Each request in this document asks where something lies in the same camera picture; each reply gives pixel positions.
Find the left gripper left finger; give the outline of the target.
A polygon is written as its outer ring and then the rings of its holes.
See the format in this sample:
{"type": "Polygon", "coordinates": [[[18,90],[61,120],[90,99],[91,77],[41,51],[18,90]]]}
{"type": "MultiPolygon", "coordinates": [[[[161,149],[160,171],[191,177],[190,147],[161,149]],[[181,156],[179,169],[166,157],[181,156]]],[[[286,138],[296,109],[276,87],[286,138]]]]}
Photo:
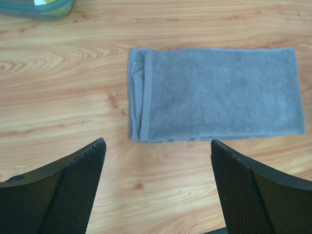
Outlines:
{"type": "Polygon", "coordinates": [[[106,143],[78,151],[0,184],[2,234],[84,234],[93,208],[106,143]]]}

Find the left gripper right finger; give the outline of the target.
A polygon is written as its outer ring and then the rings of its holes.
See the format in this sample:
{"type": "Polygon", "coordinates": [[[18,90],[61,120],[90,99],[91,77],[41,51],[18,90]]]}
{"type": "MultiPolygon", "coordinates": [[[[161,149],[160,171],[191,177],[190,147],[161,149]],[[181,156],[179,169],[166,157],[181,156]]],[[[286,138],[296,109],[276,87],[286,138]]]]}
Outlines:
{"type": "Polygon", "coordinates": [[[249,158],[218,140],[211,162],[226,227],[217,234],[310,234],[312,183],[249,158]]]}

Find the grey towel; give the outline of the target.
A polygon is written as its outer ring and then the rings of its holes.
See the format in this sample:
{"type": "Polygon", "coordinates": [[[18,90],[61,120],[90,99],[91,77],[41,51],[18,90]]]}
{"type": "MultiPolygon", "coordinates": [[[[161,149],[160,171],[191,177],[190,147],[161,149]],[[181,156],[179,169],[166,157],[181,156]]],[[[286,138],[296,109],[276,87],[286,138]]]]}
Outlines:
{"type": "Polygon", "coordinates": [[[131,49],[130,136],[238,140],[306,131],[295,50],[131,49]]]}

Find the yellow green patterned towel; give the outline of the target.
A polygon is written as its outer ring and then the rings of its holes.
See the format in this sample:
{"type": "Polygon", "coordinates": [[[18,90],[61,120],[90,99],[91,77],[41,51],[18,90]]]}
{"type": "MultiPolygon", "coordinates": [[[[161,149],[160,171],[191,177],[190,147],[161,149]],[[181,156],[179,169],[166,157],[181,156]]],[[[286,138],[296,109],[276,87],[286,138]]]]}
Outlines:
{"type": "Polygon", "coordinates": [[[73,6],[72,0],[34,0],[35,6],[44,6],[44,15],[62,17],[67,15],[73,6]]]}

